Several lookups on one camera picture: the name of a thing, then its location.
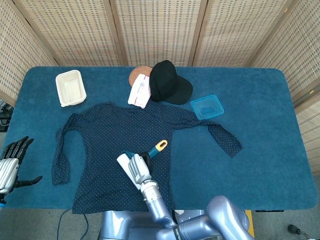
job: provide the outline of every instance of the robot finger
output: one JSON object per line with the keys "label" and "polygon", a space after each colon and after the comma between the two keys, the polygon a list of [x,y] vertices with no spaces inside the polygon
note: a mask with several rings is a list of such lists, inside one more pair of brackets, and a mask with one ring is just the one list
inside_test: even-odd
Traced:
{"label": "robot finger", "polygon": [[19,141],[17,141],[17,144],[16,144],[15,148],[13,149],[9,158],[16,158],[17,157],[19,150],[21,149],[21,147],[23,146],[25,141],[28,140],[28,138],[29,138],[28,136],[25,136],[22,139],[20,139]]}
{"label": "robot finger", "polygon": [[30,138],[29,140],[25,141],[22,146],[20,147],[19,151],[16,153],[15,158],[19,159],[19,164],[22,163],[22,160],[24,159],[24,156],[26,154],[26,151],[28,149],[28,146],[34,141],[33,138]]}
{"label": "robot finger", "polygon": [[5,147],[5,149],[2,152],[2,155],[1,155],[0,159],[4,159],[5,158],[5,156],[7,155],[7,153],[8,153],[8,151],[9,151],[9,149],[10,149],[12,144],[14,144],[14,142],[10,143],[8,146]]}
{"label": "robot finger", "polygon": [[38,176],[33,180],[30,181],[16,181],[14,184],[15,188],[21,188],[21,187],[26,187],[26,186],[32,186],[34,184],[37,184],[40,180],[42,179],[42,176]]}
{"label": "robot finger", "polygon": [[13,153],[17,143],[18,142],[16,141],[10,146],[9,150],[7,151],[6,155],[4,156],[5,159],[8,159],[10,157],[10,155]]}

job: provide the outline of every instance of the cable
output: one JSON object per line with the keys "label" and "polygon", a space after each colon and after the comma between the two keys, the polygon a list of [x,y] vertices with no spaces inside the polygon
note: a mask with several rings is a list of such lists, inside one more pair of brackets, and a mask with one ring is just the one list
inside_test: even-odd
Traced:
{"label": "cable", "polygon": [[2,120],[0,120],[0,125],[1,125],[2,127],[9,126],[9,124],[10,124],[10,122],[9,122],[8,124],[3,125],[3,124],[2,124]]}
{"label": "cable", "polygon": [[86,222],[86,230],[85,230],[85,233],[82,235],[82,237],[80,238],[80,240],[84,239],[85,235],[87,234],[88,230],[89,230],[89,223],[88,223],[88,219],[86,217],[85,214],[83,214],[84,216],[84,219],[85,219],[85,222]]}
{"label": "cable", "polygon": [[[56,240],[59,240],[59,229],[60,229],[61,219],[62,219],[63,215],[65,215],[69,211],[70,211],[70,209],[69,210],[65,210],[60,216],[58,229],[56,230]],[[85,222],[86,222],[86,230],[85,230],[85,233],[80,238],[80,240],[84,239],[84,237],[86,236],[86,234],[88,233],[88,230],[89,230],[89,223],[88,223],[87,216],[85,214],[83,214],[83,216],[84,216],[84,219],[85,219]]]}

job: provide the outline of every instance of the yellow handle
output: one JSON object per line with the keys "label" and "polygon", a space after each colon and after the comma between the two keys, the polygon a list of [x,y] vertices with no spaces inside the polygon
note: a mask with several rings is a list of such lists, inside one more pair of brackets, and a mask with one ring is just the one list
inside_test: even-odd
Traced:
{"label": "yellow handle", "polygon": [[162,140],[160,141],[157,145],[155,145],[155,148],[161,152],[163,149],[165,149],[165,147],[168,145],[168,141],[167,140]]}

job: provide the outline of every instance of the takeout container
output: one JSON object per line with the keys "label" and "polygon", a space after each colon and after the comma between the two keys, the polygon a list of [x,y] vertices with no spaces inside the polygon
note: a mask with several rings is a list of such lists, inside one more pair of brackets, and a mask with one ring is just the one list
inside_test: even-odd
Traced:
{"label": "takeout container", "polygon": [[87,97],[81,73],[78,70],[59,74],[55,78],[55,84],[61,107],[77,105]]}

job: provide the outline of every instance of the black baseball cap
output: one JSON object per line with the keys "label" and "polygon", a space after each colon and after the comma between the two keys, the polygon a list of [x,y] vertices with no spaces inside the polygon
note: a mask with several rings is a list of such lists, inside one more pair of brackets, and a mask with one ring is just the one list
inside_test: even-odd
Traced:
{"label": "black baseball cap", "polygon": [[176,105],[185,104],[194,90],[187,79],[177,75],[175,66],[169,60],[158,62],[152,68],[149,85],[153,101]]}

